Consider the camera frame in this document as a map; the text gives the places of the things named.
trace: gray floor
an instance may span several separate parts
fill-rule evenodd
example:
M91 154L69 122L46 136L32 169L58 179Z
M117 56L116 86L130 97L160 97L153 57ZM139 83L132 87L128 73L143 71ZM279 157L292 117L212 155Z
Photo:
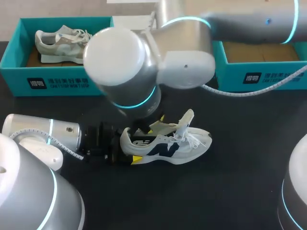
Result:
M106 1L0 0L0 41L9 41L21 17L150 15L154 8L154 3L107 4Z

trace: yellow heel accent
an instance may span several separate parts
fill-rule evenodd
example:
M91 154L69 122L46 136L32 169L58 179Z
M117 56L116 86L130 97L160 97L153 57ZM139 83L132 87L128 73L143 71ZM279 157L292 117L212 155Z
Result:
M141 161L143 157L133 156L133 162L131 164L136 164L137 162Z

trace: shoe sole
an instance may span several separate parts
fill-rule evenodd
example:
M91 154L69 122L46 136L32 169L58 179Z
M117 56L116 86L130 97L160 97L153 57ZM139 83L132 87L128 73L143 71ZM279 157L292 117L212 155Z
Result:
M61 63L61 62L71 61L77 64L83 64L82 58L67 57L67 56L41 55L40 61L42 63Z
M163 156L144 156L144 157L142 157L141 160L138 160L138 161L136 161L132 164L133 165L147 164L147 163L150 163L150 162L153 162L153 161L167 161L167 162L169 162L171 164L175 164L175 165L185 164L185 163L193 161L193 160L197 159L198 157L200 157L201 155L205 154L209 150L211 144L212 144L212 141L211 141L209 147L207 148L207 150L205 152L200 153L200 154L195 155L195 156L190 157L190 158L182 158L181 159L181 158L170 158L170 157L163 157Z

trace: logo on box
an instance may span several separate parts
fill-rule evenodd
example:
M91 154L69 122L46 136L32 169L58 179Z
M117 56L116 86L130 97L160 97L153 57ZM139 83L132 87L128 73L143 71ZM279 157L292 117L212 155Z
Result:
M33 90L45 90L47 86L42 78L27 78L31 89Z
M247 73L243 84L257 84L261 78L261 75L262 73Z

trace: robotic arm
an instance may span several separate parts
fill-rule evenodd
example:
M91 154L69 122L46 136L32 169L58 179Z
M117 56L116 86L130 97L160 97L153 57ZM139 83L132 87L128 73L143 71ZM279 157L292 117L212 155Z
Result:
M84 67L120 111L140 119L158 108L160 84L206 87L215 73L212 40L305 41L304 12L307 0L160 0L155 10L157 30L100 31L85 49Z

